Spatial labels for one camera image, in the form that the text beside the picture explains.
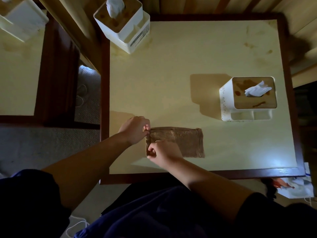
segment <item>hand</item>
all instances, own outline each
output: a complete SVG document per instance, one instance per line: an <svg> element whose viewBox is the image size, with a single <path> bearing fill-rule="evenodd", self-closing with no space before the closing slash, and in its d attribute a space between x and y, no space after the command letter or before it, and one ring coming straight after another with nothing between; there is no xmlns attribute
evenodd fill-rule
<svg viewBox="0 0 317 238"><path fill-rule="evenodd" d="M121 125L119 132L124 135L130 145L140 142L149 135L151 129L150 121L143 116L135 116Z"/></svg>
<svg viewBox="0 0 317 238"><path fill-rule="evenodd" d="M158 140L150 144L149 151L153 155L149 155L147 158L163 169L167 169L169 165L183 158L178 145L172 142Z"/></svg>

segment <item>person's left hand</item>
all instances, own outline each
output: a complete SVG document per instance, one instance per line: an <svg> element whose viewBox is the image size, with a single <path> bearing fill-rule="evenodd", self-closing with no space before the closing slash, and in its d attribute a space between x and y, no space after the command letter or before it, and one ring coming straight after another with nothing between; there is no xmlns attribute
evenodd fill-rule
<svg viewBox="0 0 317 238"><path fill-rule="evenodd" d="M135 116L122 124L118 133L122 133L132 145L149 135L150 132L148 130L150 129L151 125L148 119L143 116Z"/></svg>

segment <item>floor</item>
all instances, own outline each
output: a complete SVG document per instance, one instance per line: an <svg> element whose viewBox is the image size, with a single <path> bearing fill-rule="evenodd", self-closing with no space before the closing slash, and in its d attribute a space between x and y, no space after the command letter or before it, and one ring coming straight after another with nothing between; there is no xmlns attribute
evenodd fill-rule
<svg viewBox="0 0 317 238"><path fill-rule="evenodd" d="M82 99L80 97L77 99L79 107L76 108L75 119L99 123L100 76L94 70L81 66L78 87L77 94ZM26 168L41 169L96 144L98 141L98 130L0 128L0 173L6 177ZM258 180L236 180L235 182L254 191L265 193L264 185ZM73 212L73 215L84 217L89 223L92 223L128 186L128 184L96 184L90 194ZM289 200L280 195L276 201L284 206L293 202L304 202L303 199ZM78 222L73 218L70 220L70 226ZM74 235L82 228L84 228L83 223L69 234Z"/></svg>

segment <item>person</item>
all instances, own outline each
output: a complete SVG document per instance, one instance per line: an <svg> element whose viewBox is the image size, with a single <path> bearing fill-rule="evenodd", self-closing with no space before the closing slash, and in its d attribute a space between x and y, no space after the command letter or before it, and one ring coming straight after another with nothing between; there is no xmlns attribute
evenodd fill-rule
<svg viewBox="0 0 317 238"><path fill-rule="evenodd" d="M2 237L60 237L105 170L150 128L148 119L133 117L117 134L84 151L0 180ZM158 141L149 151L148 158L171 175L130 185L75 237L269 236L307 233L317 222L310 206L270 201L186 161L175 143Z"/></svg>

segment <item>label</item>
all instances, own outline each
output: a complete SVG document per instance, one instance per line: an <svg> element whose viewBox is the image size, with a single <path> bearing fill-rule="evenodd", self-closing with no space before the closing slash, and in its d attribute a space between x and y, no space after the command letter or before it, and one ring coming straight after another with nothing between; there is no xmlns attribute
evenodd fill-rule
<svg viewBox="0 0 317 238"><path fill-rule="evenodd" d="M147 32L150 30L150 24L148 24L142 32L133 40L133 42L130 44L130 47L136 46L141 39L147 34Z"/></svg>

